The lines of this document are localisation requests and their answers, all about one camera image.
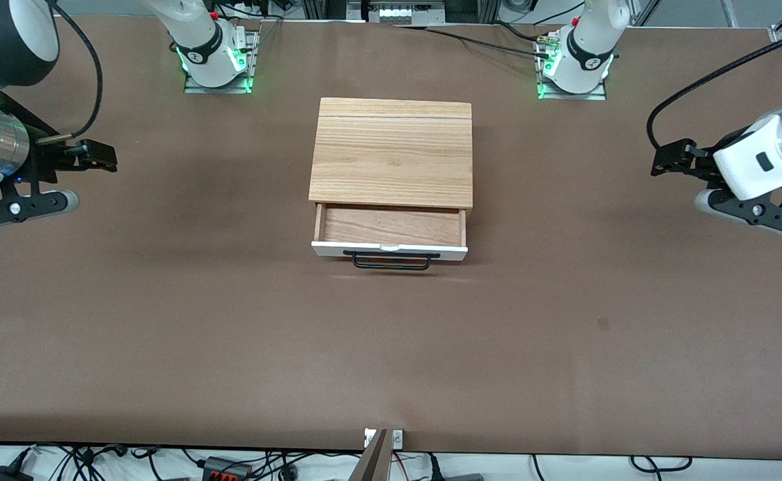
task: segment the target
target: white floor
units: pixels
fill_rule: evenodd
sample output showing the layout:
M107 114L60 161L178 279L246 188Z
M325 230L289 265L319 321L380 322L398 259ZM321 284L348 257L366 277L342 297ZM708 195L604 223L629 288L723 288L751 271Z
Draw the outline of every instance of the white floor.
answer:
M0 466L6 466L25 446L0 446ZM189 450L195 459L220 456L232 460L254 459L263 456L256 451L212 451ZM410 481L431 475L430 460L425 454L403 453ZM23 472L32 475L35 481L46 481L61 462L64 453L58 448L40 448L32 451L25 459ZM531 456L524 454L436 454L442 473L446 478L464 474L479 473L486 481L537 480ZM201 469L181 453L180 450L161 450L153 457L156 469L162 479L189 478L201 480ZM543 477L546 481L656 481L654 475L636 471L623 456L538 456ZM303 481L346 480L358 460L355 457L312 456L297 463L299 479ZM677 466L684 460L656 458L660 468ZM148 460L137 460L124 456L117 458L105 454L96 460L95 468L106 481L155 481ZM74 470L65 472L64 480L72 481ZM694 464L683 472L663 473L663 481L782 481L782 462L769 460L721 460L695 459ZM404 481L401 469L394 463L391 481Z

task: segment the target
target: black cable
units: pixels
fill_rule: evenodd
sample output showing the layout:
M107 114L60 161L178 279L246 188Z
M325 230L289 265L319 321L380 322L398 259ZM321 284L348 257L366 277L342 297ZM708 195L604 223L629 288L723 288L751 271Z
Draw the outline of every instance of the black cable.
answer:
M64 450L65 454L64 457L61 458L60 462L58 462L57 465L55 465L55 469L52 470L52 474L49 475L49 478L46 478L46 481L52 481L52 478L55 478L55 475L58 473L58 468L61 468L62 464L67 464L70 462L70 451Z
M189 451L186 451L186 448L181 448L181 450L180 450L180 451L183 451L183 456L186 456L187 458L189 458L190 462L193 462L193 463L195 463L195 464L198 464L198 461L199 461L199 460L193 459L193 457L192 457L192 456L189 456Z
M91 125L94 125L94 121L97 120L97 115L100 113L100 104L103 102L103 68L100 65L100 57L97 56L94 45L91 45L91 41L88 40L88 36L82 31L82 28L79 28L79 25L76 25L76 22L70 18L70 15L61 9L57 3L52 3L52 9L55 9L55 11L58 12L58 15L61 15L61 18L70 25L70 28L73 28L73 31L75 31L77 35L79 35L82 43L85 43L85 47L88 48L91 59L94 61L94 70L97 72L97 97L94 98L94 109L91 111L91 116L89 116L85 125L76 132L73 132L73 134L70 134L72 139L76 139L80 135L85 134L88 129L91 128Z
M501 27L507 28L507 30L509 30L510 33L519 37L519 39L528 40L529 42L537 41L537 37L531 37L530 35L525 35L521 31L516 30L516 27L514 27L513 25L510 25L506 21L502 21L502 19L495 19L494 21L492 21L492 24L501 25Z
M156 481L162 481L162 478L159 477L159 473L156 472L156 466L153 465L153 454L147 457L148 462L150 462L150 471L153 472L153 477L156 478Z
M549 56L545 53L541 52L534 52L534 51L523 51L522 49L514 49L511 47L506 47L504 45L497 45L497 43L489 43L485 42L483 40L477 40L477 39L469 39L468 37L463 37L462 35L457 35L455 33L449 33L449 31L441 31L441 30L430 30L428 28L424 28L424 31L431 31L431 33L437 33L439 35L443 35L446 37L451 37L452 39L459 39L464 42L471 42L471 43L477 43L477 45L484 45L493 49L500 49L501 51L510 51L513 53L520 53L523 55L531 55L531 57L538 57L538 58L549 58Z
M651 468L641 468L641 466L639 466L638 463L635 461L635 458L637 457L641 457L647 460L647 463L650 463ZM632 468L635 468L638 471L645 472L647 474L654 474L656 475L656 481L661 481L661 473L685 471L686 469L691 468L691 465L694 463L694 458L689 456L685 458L684 465L675 466L674 468L659 468L656 462L649 456L629 456L629 462L632 463Z
M68 466L70 466L70 460L72 460L76 456L76 450L73 450L72 453L68 454L67 460L64 462L64 466L61 467L61 471L58 472L58 479L57 481L61 481L61 479L64 477L64 470L67 469Z
M534 469L537 470L537 477L540 478L540 481L546 481L546 478L543 477L543 472L540 471L540 462L537 460L537 454L531 454L531 457L534 459Z
M8 473L12 476L16 476L22 471L22 463L25 462L25 457L28 456L29 451L31 451L31 448L25 448L16 458L14 458L11 464L8 465Z
M218 3L213 3L213 11L214 12L216 11L216 7L219 8L219 12L218 12L219 16L221 16L223 19L226 19L227 21L231 21L232 18L235 18L235 17L232 17L232 16L228 15L228 13L225 13L225 9L223 9L222 5L219 5Z
M436 459L436 454L427 453L427 456L430 456L430 465L432 465L433 468L433 476L430 479L432 481L444 481L442 466L439 466L439 460Z
M762 57L763 55L769 52L776 51L776 49L779 49L780 47L782 47L782 39L774 43L770 43L769 45L766 45L763 48L758 49L757 51L752 51L748 55L745 55L744 57L739 58L736 61L731 61L725 66L718 68L714 72L710 73L709 75L706 75L702 79L697 80L697 82L694 82L693 84L687 86L686 88L680 90L679 92L676 92L675 94L667 98L667 100L658 104L653 109L653 112L650 113L650 118L647 119L647 137L650 138L650 143L652 144L652 146L656 149L661 147L658 141L656 140L656 134L653 132L653 123L656 121L656 117L659 115L659 113L661 113L661 110L665 110L667 106L679 100L679 98L684 97L684 95L687 94L688 92L691 92L694 89L699 88L700 86L708 84L708 82L711 82L711 80L716 79L722 76L724 73L734 70L737 67L741 67L742 65L745 65L751 60L755 60L759 57Z
M544 19L541 19L541 21L535 21L531 25L539 25L541 23L545 23L545 22L549 21L550 19L559 17L560 15L564 15L564 13L572 12L572 10L577 9L578 7L583 7L583 6L584 6L584 2L578 3L576 6L572 7L571 9L566 9L566 10L564 10L562 12L554 13L554 15L552 15L550 17L546 17Z
M281 15L263 15L262 13L246 12L245 10L237 9L237 8L229 5L228 3L219 3L217 0L214 0L213 3L218 5L219 8L224 7L226 9L232 10L232 11L234 11L236 13L242 13L242 15L246 15L246 16L250 16L250 17L284 19L284 17L282 17Z
M73 463L76 465L76 474L73 475L72 481L76 481L76 479L80 477L82 477L82 481L88 481L88 478L85 477L85 473L82 472L82 469L85 468L85 464L81 461L79 456L73 458Z

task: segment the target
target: black metal handle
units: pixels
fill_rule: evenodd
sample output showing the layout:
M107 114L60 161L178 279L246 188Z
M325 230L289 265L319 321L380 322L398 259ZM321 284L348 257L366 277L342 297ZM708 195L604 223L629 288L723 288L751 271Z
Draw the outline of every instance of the black metal handle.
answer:
M421 253L368 253L358 251L344 251L344 255L352 257L352 265L359 269L388 269L394 271L425 271L432 265L433 259L440 258L442 255L422 255ZM365 263L364 260L358 260L358 256L362 258L391 258L400 260L410 259L424 259L424 264L398 264L398 263Z

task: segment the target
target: electrical cable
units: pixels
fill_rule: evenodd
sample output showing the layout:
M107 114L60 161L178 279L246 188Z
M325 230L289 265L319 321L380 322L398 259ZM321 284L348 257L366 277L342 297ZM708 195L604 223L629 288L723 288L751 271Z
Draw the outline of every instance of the electrical cable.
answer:
M85 125L82 126L79 130L73 132L73 134L70 134L70 137L67 138L66 135L59 135L54 138L46 137L42 140L47 139L55 139L52 141L58 141L58 140L69 140L69 139L76 139L82 134L85 134L89 128L91 128L91 125L94 125L94 121L97 120L97 115L100 113L100 104L103 103L103 67L100 65L100 57L97 56L97 51L94 49L94 45L91 44L91 40L88 39L88 36L82 31L82 28L79 28L79 25L76 25L76 22L70 18L70 15L67 14L61 7L58 6L57 3L52 2L51 8L55 10L55 12L58 12L58 15L61 15L61 18L64 19L70 25L70 28L73 28L73 31L76 32L76 35L79 35L79 38L82 40L82 43L85 43L86 49L88 49L88 53L91 54L91 59L94 61L94 70L97 73L97 95L94 98L94 109L91 111L91 116L89 116L88 121L85 122Z
M156 481L162 481L162 478L159 477L159 473L156 472L156 466L153 464L153 454L147 457L147 462L150 463L150 471L153 472L153 477L156 478Z
M52 481L52 478L55 478L55 475L58 473L58 468L61 468L61 465L66 465L68 462L70 462L70 454L64 454L64 457L55 465L55 469L52 470L52 474L49 475L49 478L46 478L46 481Z
M539 25L541 23L545 23L545 22L549 21L550 19L557 18L560 15L565 15L566 13L572 12L572 10L577 9L578 7L583 7L583 6L584 6L584 2L578 3L576 6L571 7L570 9L566 9L566 10L564 10L562 12L559 12L559 13L554 13L554 15L551 15L551 16L546 17L544 19L540 19L540 21L535 21L531 25Z
M403 460L400 459L400 455L397 454L397 451L394 451L394 457L397 458L397 466L400 467L400 471L403 471L403 478L406 478L406 481L410 481L409 473L406 472L406 467L403 466Z
M537 37L531 37L530 35L525 35L521 31L516 30L516 27L510 25L506 21L501 21L500 19L496 19L496 21L492 21L492 24L501 25L501 27L507 28L507 30L509 30L513 35L519 37L519 39L528 40L529 42L537 41Z
M439 466L439 460L437 459L436 454L427 453L427 456L430 456L430 465L433 468L433 476L430 478L431 481L444 481L442 466Z
M647 119L647 137L650 138L650 143L652 146L656 149L661 147L659 145L658 141L656 140L656 134L653 132L653 123L656 121L657 116L659 113L661 113L663 110L667 108L670 104L673 102L679 100L679 98L684 97L685 94L688 94L689 92L693 91L696 88L699 88L700 86L708 84L708 82L711 82L713 79L716 79L720 76L722 76L724 73L727 73L731 70L734 70L737 67L741 67L742 65L745 65L749 61L755 60L759 57L762 57L763 55L776 51L776 49L779 49L782 47L782 39L770 43L769 45L764 46L761 49L757 49L756 51L752 51L748 55L745 55L742 58L738 58L735 61L731 61L730 63L726 64L725 66L718 68L714 72L706 75L702 79L697 80L697 82L692 83L691 85L687 86L686 88L680 90L679 92L676 92L675 94L671 95L670 97L666 98L665 101L658 104L654 109L653 112L650 113L650 118Z
M540 481L546 481L546 478L543 477L543 472L540 471L540 462L537 460L537 454L531 454L531 457L534 460L534 469L537 470L537 477L540 478Z
M228 15L228 13L225 13L225 9L223 9L222 5L219 5L218 3L213 4L214 12L216 11L216 7L219 8L219 11L217 13L219 13L219 16L222 17L223 19L226 19L227 21L231 21L232 18L236 18Z
M58 481L61 481L62 477L64 476L64 470L70 466L70 460L73 460L74 456L76 456L76 450L74 450L73 453L67 457L66 462L64 462L64 466L62 466L61 471L58 472Z
M192 457L192 456L189 456L189 451L186 451L186 448L181 448L181 450L180 450L180 451L183 451L183 456L186 456L187 458L189 458L190 462L193 462L193 463L195 463L195 464L198 464L198 461L199 461L199 460L193 459L193 457Z
M226 8L228 10L234 11L236 13L242 13L242 15L250 16L250 17L260 17L260 18L276 18L276 19L284 19L281 15L263 15L262 13L251 13L246 12L245 10L240 10L232 5L229 5L228 3L220 3L218 0L213 1L214 4L218 5L219 8Z
M477 39L469 39L468 37L463 37L462 35L457 35L455 33L450 33L449 31L441 31L441 30L430 30L428 28L424 28L424 31L431 31L431 33L437 33L439 35L443 35L446 37L451 37L452 39L458 39L462 40L464 42L471 42L471 43L477 43L477 45L484 45L489 48L493 49L500 49L500 51L510 51L513 53L520 53L523 55L531 55L531 57L538 57L538 58L549 58L549 55L541 52L534 52L534 51L523 51L522 49L514 49L513 47L506 47L504 45L497 45L497 43L489 43L485 42L483 40L477 40Z
M547 16L544 19L538 19L538 21L535 21L534 23L532 23L530 25L531 26L532 25L540 25L541 23L545 23L545 22L549 21L550 19L559 17L560 15L565 15L566 13L572 12L572 10L577 9L578 7L583 7L583 6L584 6L584 2L578 3L576 6L571 7L570 9L566 9L566 10L564 10L562 12L559 12L559 13L554 13L554 15ZM525 12L524 15L520 16L519 18L514 19L514 21L508 21L507 23L514 24L517 21L520 21L520 19L525 18L526 16L528 16L528 13L530 13L530 12Z
M219 3L218 0L214 0L213 4L217 5L219 7L219 9L222 9L224 7L226 9L233 10L234 12L242 13L242 15L246 15L246 16L253 16L253 17L259 17L259 18L274 18L275 19L275 23L272 24L272 27L269 28L269 31L267 31L267 33L263 37L260 38L260 41L257 42L257 49L260 49L260 45L263 45L263 41L266 40L266 37L269 37L273 33L273 31L275 31L275 28L278 27L278 24L281 23L284 20L284 17L282 17L281 15L262 15L262 13L246 12L245 10L237 9L237 8L235 8L235 7L233 7L233 6L229 5L229 4Z
M650 463L651 468L641 468L641 466L639 466L638 463L635 461L635 458L638 457L647 460L647 463ZM638 471L645 472L647 474L654 474L656 475L656 481L661 481L661 473L685 471L686 469L691 468L691 465L694 463L694 458L688 456L687 458L685 458L684 465L675 466L675 468L659 468L656 462L654 462L653 459L649 456L629 456L629 462L632 463L632 468L635 468Z
M267 33L263 37L260 37L260 41L257 42L257 49L260 49L260 45L263 45L263 42L265 42L266 37L269 37L273 33L273 31L275 31L275 28L278 27L278 24L281 23L282 21L284 21L284 17L277 18L275 19L274 22L272 22L272 27L270 27L269 31L267 31Z

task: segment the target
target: brown paper tabletop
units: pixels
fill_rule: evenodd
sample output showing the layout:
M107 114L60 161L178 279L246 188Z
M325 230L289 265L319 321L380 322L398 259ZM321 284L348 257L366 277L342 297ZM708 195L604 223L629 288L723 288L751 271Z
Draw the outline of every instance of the brown paper tabletop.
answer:
M55 71L10 94L67 131L94 69L59 23ZM782 237L649 177L644 134L766 31L631 29L608 101L572 102L537 100L529 58L336 22L279 25L253 94L184 95L156 19L80 25L105 74L88 137L119 171L61 174L78 211L0 228L0 440L360 448L389 426L407 450L782 458ZM461 265L314 255L321 97L473 105ZM779 106L782 51L657 133L710 145Z

